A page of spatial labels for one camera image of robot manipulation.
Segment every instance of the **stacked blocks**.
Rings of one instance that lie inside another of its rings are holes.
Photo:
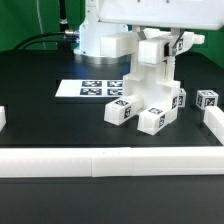
[[[170,108],[164,103],[154,104],[139,115],[138,130],[150,135],[155,135],[164,128],[169,121]]]
[[[183,88],[180,88],[178,107],[185,107],[185,102],[186,102],[186,92]]]
[[[120,125],[136,115],[137,111],[142,107],[142,97],[137,94],[121,97],[106,105],[104,120],[115,125]]]
[[[224,113],[217,106],[205,108],[204,123],[224,145]]]
[[[206,106],[217,106],[219,95],[213,90],[198,90],[196,105],[204,110]]]
[[[0,131],[5,126],[6,119],[5,119],[5,108],[0,106]]]

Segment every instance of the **white block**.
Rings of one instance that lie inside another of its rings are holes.
[[[106,105],[104,120],[115,125],[120,125],[136,115],[142,106],[142,97],[137,94],[121,97]]]
[[[177,119],[178,114],[178,96],[173,98],[172,108],[166,114],[166,120],[168,123],[172,123]]]
[[[164,61],[164,46],[168,42],[160,37],[140,41],[138,61],[154,65]]]
[[[205,108],[204,123],[224,145],[224,113],[217,106],[207,106]]]
[[[92,177],[132,176],[130,149],[103,150],[92,157]]]
[[[135,148],[133,176],[201,175],[224,172],[224,147]]]
[[[104,57],[118,58],[134,52],[137,46],[135,34],[118,33],[101,37],[100,52]]]
[[[194,44],[203,44],[205,42],[204,35],[194,35]]]
[[[138,130],[150,135],[155,135],[168,123],[167,113],[170,107],[166,104],[154,104],[139,114]]]
[[[3,106],[0,107],[0,131],[3,129],[3,127],[6,124],[5,119],[5,108]]]
[[[0,177],[91,177],[90,149],[1,149]]]
[[[196,105],[204,110],[206,106],[217,106],[219,95],[213,90],[198,90]]]
[[[185,107],[186,103],[186,91],[181,88],[179,92],[179,99],[178,99],[178,107]]]

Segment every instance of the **black and white pattern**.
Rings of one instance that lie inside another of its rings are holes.
[[[200,107],[202,105],[202,97],[200,95],[198,95],[197,105],[200,106]]]
[[[175,107],[177,107],[177,97],[173,98],[172,109],[174,109]]]
[[[131,115],[131,106],[127,107],[124,112],[124,119],[130,117]]]
[[[161,114],[163,111],[160,110],[160,109],[157,109],[157,108],[151,108],[151,109],[149,110],[149,112],[158,115],[158,114]]]
[[[182,38],[179,40],[179,46],[178,46],[179,51],[183,50],[183,45],[184,45],[184,39]]]
[[[101,95],[102,90],[98,88],[82,88],[80,91],[80,95],[88,95],[88,96],[96,96],[96,95]]]
[[[107,89],[108,96],[122,96],[123,89]]]
[[[205,99],[205,106],[214,106],[215,105],[215,98],[206,98]]]
[[[116,101],[115,103],[118,104],[118,105],[120,105],[120,106],[122,106],[122,107],[128,105],[128,102],[123,101],[123,100],[118,100],[118,101]]]
[[[183,105],[183,101],[184,101],[184,97],[183,96],[179,96],[178,105],[182,106]]]
[[[123,87],[123,81],[107,81],[107,87]]]
[[[212,91],[203,91],[201,93],[205,96],[213,96],[214,95],[214,93]]]
[[[164,125],[164,123],[165,123],[165,115],[163,115],[159,119],[159,128],[162,127]]]
[[[101,87],[102,81],[83,81],[82,86],[83,87]]]

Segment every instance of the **white plastic part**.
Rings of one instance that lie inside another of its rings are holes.
[[[178,114],[178,96],[174,96],[171,109],[166,114],[168,123],[172,123],[177,119]]]
[[[171,74],[169,74],[166,63],[160,63],[154,67],[141,65],[140,69],[136,73],[141,72],[143,77],[141,80],[135,80],[135,73],[124,76],[123,95],[140,95],[144,100],[143,110],[160,102],[165,102],[171,107],[173,99],[178,95],[180,88],[180,82],[171,79],[174,69],[170,69]]]
[[[171,108],[165,103],[156,103],[139,114],[138,130],[155,135],[169,122],[167,113]]]
[[[156,28],[145,28],[143,31],[147,39],[170,35],[170,32],[161,31],[160,29]]]
[[[194,35],[194,44],[203,44],[205,42],[205,36]]]
[[[224,113],[217,106],[207,106],[205,108],[204,123],[224,145]]]
[[[115,125],[120,125],[135,116],[142,107],[143,100],[137,94],[121,97],[106,105],[104,120]]]
[[[0,178],[224,174],[224,147],[0,150]]]
[[[178,107],[185,107],[186,96],[187,96],[186,91],[183,88],[180,88]]]
[[[133,32],[104,36],[101,37],[101,55],[118,58],[132,54],[136,45],[137,40]]]
[[[198,90],[196,105],[204,110],[206,106],[217,106],[219,95],[213,90]]]
[[[96,0],[101,21],[217,30],[224,24],[223,0]]]
[[[167,43],[169,40],[161,37],[140,41],[138,61],[155,65],[166,60],[164,48]]]
[[[6,124],[5,108],[3,106],[0,106],[0,131],[3,129],[5,124]]]
[[[95,0],[86,0],[85,16],[84,22],[79,27],[80,44],[74,50],[74,53],[77,55],[102,57],[100,54],[101,36],[128,31],[128,27],[125,24],[101,23],[96,14]]]

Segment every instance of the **white wall segment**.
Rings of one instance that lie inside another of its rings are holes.
[[[205,107],[204,123],[224,145],[224,112],[217,106]]]
[[[0,178],[224,174],[224,147],[0,149]]]

